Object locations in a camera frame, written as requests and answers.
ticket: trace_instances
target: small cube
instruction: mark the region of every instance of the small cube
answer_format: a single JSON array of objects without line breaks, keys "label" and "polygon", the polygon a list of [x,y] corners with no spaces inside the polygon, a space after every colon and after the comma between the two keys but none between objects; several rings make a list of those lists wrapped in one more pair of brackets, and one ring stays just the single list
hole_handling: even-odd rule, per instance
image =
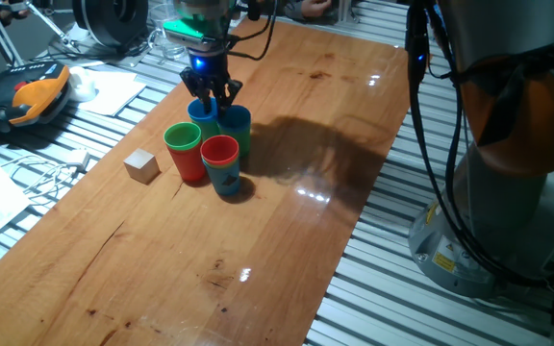
[{"label": "small cube", "polygon": [[142,149],[136,149],[123,163],[130,177],[145,185],[151,183],[160,174],[158,161],[153,154]]}]

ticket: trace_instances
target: yellow sticker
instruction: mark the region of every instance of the yellow sticker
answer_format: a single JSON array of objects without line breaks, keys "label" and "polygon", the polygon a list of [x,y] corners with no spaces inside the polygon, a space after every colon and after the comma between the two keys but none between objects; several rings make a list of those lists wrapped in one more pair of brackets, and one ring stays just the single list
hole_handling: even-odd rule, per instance
[{"label": "yellow sticker", "polygon": [[429,224],[429,222],[431,222],[431,219],[433,218],[433,211],[435,211],[435,209],[438,207],[438,204],[437,203],[434,203],[433,206],[431,206],[431,208],[429,208],[429,211],[427,212],[427,220],[425,222],[425,224]]},{"label": "yellow sticker", "polygon": [[443,269],[449,271],[450,273],[452,273],[452,271],[454,270],[454,266],[455,266],[454,260],[449,259],[448,257],[440,254],[439,252],[435,254],[435,257],[433,258],[433,262],[438,266],[442,267]]}]

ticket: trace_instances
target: person's hand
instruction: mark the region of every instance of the person's hand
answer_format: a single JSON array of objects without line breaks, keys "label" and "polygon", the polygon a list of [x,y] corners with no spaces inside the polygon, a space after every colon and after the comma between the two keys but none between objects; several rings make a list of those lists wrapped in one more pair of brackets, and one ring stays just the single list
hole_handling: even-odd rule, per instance
[{"label": "person's hand", "polygon": [[307,18],[319,17],[330,7],[331,0],[303,0],[301,12]]},{"label": "person's hand", "polygon": [[[29,10],[20,11],[18,17],[25,18],[29,15]],[[4,23],[9,23],[13,19],[13,14],[10,11],[0,11],[0,19]]]}]

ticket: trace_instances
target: plastic cup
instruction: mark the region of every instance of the plastic cup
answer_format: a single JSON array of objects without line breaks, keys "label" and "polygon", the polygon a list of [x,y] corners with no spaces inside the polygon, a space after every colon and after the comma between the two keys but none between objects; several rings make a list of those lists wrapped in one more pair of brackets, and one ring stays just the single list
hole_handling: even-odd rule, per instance
[{"label": "plastic cup", "polygon": [[243,106],[230,107],[222,117],[217,119],[219,132],[230,136],[239,143],[240,155],[249,154],[251,112]]},{"label": "plastic cup", "polygon": [[200,100],[196,99],[189,103],[188,114],[191,121],[202,130],[202,141],[207,141],[212,136],[219,135],[219,128],[217,127],[217,102],[214,98],[211,98],[210,113],[204,113],[204,105]]},{"label": "plastic cup", "polygon": [[202,161],[217,194],[230,196],[240,189],[239,144],[230,136],[213,136],[200,149]]},{"label": "plastic cup", "polygon": [[165,131],[164,142],[183,180],[195,182],[204,177],[206,169],[200,156],[202,136],[198,125],[174,124]]}]

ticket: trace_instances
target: wood grain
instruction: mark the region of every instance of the wood grain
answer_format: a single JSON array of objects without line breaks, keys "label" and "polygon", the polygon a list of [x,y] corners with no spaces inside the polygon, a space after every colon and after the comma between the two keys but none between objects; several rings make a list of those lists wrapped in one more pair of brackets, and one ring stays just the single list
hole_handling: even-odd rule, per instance
[{"label": "wood grain", "polygon": [[[0,345],[303,342],[409,107],[406,53],[278,23],[230,72],[253,114],[242,194],[182,182],[162,141],[188,121],[177,86],[0,260]],[[150,185],[123,166],[137,148]]]}]

